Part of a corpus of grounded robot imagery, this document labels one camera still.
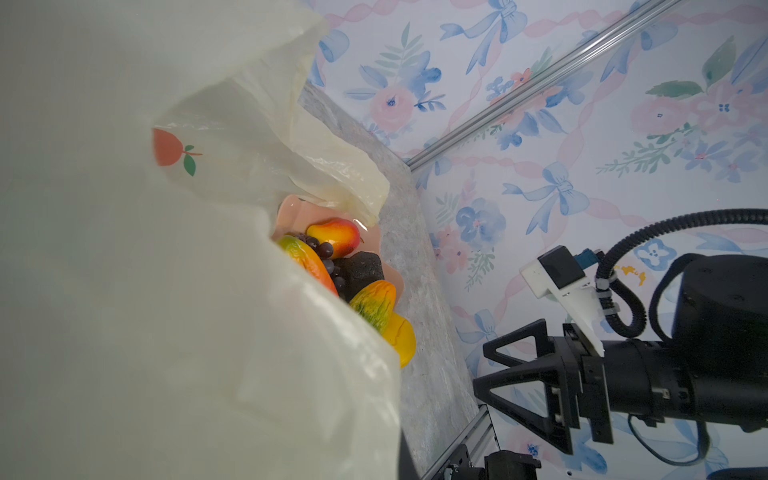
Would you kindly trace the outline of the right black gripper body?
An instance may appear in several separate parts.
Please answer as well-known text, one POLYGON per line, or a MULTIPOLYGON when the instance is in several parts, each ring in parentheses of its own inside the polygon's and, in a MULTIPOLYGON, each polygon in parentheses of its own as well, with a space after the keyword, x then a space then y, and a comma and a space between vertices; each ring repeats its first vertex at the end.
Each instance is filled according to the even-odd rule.
POLYGON ((587 419, 594 442, 613 444, 603 358, 594 353, 586 336, 573 323, 564 324, 563 335, 553 341, 563 369, 557 389, 564 425, 580 429, 580 420, 587 419))

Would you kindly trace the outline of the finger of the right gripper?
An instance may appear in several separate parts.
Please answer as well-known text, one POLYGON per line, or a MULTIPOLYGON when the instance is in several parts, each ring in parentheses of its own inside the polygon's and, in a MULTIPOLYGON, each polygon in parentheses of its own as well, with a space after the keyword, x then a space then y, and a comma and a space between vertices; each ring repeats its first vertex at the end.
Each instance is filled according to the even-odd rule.
POLYGON ((486 359, 505 367, 516 367, 553 352, 554 344, 544 319, 490 340, 483 346, 486 359))
POLYGON ((561 453, 573 453, 576 427, 558 371, 553 367, 517 366, 478 377, 475 396, 525 427, 561 453))

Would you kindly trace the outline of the cream plastic bag orange print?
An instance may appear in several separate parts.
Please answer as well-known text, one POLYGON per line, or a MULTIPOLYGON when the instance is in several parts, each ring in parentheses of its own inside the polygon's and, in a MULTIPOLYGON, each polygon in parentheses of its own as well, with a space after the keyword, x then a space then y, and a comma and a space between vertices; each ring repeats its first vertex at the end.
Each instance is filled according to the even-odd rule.
POLYGON ((389 184, 298 102, 301 1, 1 5, 1 475, 394 479, 400 367, 274 242, 389 184))

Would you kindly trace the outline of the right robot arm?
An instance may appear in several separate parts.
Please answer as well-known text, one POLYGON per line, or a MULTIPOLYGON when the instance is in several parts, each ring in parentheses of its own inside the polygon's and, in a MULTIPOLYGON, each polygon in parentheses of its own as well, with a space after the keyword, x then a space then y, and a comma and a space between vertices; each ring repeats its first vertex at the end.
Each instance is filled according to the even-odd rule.
POLYGON ((767 262, 689 254, 664 283, 680 284, 672 334, 663 341, 607 341, 596 350, 575 324, 552 336, 537 320, 485 344, 501 370, 473 383, 476 397, 566 454, 582 420, 597 443, 611 416, 649 426, 692 421, 704 456, 711 423, 751 433, 767 425, 767 262))

